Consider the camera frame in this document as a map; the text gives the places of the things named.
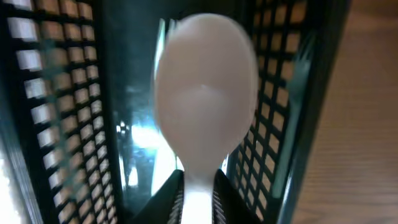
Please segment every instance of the mesh wall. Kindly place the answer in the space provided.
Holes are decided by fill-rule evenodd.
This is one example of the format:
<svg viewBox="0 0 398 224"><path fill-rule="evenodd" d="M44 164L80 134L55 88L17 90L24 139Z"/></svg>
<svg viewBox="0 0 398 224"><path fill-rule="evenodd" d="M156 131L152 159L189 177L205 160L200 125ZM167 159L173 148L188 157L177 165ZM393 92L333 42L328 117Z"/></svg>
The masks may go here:
<svg viewBox="0 0 398 224"><path fill-rule="evenodd" d="M264 222L274 203L275 178L289 125L289 92L293 57L299 47L305 1L257 0L252 19L252 42L259 65L259 94L255 118L238 151L234 186L249 209Z"/></svg>
<svg viewBox="0 0 398 224"><path fill-rule="evenodd" d="M36 136L27 147L42 158L53 199L46 207L59 223L116 223L91 2L0 4L19 67L12 75Z"/></svg>

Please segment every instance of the black plastic basket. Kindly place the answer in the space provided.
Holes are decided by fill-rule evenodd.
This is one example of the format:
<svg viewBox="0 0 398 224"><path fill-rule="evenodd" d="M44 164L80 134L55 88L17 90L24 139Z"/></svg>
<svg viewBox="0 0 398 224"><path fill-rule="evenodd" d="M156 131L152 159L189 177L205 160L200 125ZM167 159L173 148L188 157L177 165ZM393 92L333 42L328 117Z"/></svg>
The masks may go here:
<svg viewBox="0 0 398 224"><path fill-rule="evenodd" d="M129 220L106 73L111 11L103 1L0 2L1 136L32 223ZM292 217L347 11L338 0L259 0L224 13L252 37L260 78L255 120L230 155L228 179L264 223ZM174 19L194 12L217 11ZM296 75L303 57L307 73Z"/></svg>

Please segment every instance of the white utensil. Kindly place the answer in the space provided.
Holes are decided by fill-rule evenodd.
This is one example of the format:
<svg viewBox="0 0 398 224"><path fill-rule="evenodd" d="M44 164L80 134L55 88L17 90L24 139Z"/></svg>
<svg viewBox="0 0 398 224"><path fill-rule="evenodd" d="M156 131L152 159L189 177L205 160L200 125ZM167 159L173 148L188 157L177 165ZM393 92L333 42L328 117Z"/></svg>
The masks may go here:
<svg viewBox="0 0 398 224"><path fill-rule="evenodd" d="M182 223L212 223L215 172L250 127L257 76L250 40L227 17L188 17L169 37L155 80L155 108L160 130L185 168Z"/></svg>

